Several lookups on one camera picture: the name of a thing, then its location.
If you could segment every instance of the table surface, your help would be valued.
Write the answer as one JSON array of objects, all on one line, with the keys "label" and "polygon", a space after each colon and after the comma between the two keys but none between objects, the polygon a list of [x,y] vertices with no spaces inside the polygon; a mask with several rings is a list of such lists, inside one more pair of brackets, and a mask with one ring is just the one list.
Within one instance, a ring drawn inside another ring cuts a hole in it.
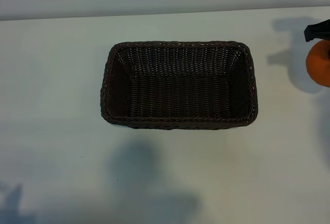
[{"label": "table surface", "polygon": [[[0,22],[0,219],[329,223],[330,90],[308,77],[316,41],[303,36],[329,17],[309,7]],[[104,121],[110,49],[153,40],[249,46],[257,120],[219,131]]]}]

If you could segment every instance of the basket rim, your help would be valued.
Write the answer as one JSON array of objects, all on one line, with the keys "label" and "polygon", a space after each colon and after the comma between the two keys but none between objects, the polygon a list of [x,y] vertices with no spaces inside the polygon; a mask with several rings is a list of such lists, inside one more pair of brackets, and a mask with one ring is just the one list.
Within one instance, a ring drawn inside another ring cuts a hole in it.
[{"label": "basket rim", "polygon": [[[116,58],[116,55],[119,49],[123,47],[155,47],[156,45],[161,45],[164,47],[194,47],[204,45],[207,47],[241,47],[245,52],[246,65],[250,66],[249,68],[249,76],[250,80],[248,82],[249,86],[249,99],[250,101],[250,109],[249,113],[240,118],[209,118],[209,117],[128,117],[128,116],[114,116],[109,108],[103,104],[106,96],[105,89],[108,87],[106,79],[112,73],[112,64]],[[101,88],[101,114],[102,117],[109,123],[119,124],[119,125],[129,125],[136,124],[136,126],[155,126],[155,122],[164,122],[169,123],[170,126],[183,126],[188,125],[188,123],[192,122],[194,126],[198,126],[198,122],[203,123],[203,125],[226,125],[232,127],[233,124],[238,124],[237,126],[243,126],[242,123],[246,123],[246,125],[251,124],[258,115],[258,100],[257,100],[257,89],[256,89],[256,81],[255,81],[255,71],[253,60],[251,57],[250,49],[244,43],[236,42],[236,41],[209,41],[209,42],[179,42],[179,41],[144,41],[144,42],[121,42],[112,47],[109,52],[108,60],[105,65],[104,78]]]}]

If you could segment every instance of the orange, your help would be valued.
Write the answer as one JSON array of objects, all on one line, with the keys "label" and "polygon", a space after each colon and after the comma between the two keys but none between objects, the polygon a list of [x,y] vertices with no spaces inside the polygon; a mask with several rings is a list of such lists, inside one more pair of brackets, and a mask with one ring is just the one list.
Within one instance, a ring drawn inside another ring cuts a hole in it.
[{"label": "orange", "polygon": [[306,58],[309,76],[319,85],[330,87],[330,41],[315,44]]}]

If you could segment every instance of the wicker basket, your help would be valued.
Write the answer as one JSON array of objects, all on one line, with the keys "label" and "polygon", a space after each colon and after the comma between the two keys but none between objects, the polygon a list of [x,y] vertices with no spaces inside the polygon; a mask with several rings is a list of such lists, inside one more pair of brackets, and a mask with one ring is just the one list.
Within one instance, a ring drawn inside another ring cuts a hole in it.
[{"label": "wicker basket", "polygon": [[101,112],[135,129],[218,130],[258,114],[249,48],[238,42],[124,42],[110,51]]}]

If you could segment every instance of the black object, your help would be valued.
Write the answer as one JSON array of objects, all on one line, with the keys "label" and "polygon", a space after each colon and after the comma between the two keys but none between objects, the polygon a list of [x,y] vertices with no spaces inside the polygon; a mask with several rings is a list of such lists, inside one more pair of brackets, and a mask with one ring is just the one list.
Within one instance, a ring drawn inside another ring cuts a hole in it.
[{"label": "black object", "polygon": [[304,31],[306,42],[314,38],[330,40],[330,20],[318,24],[308,25]]},{"label": "black object", "polygon": [[258,114],[249,48],[238,42],[124,42],[105,66],[101,113],[135,129],[218,130]]}]

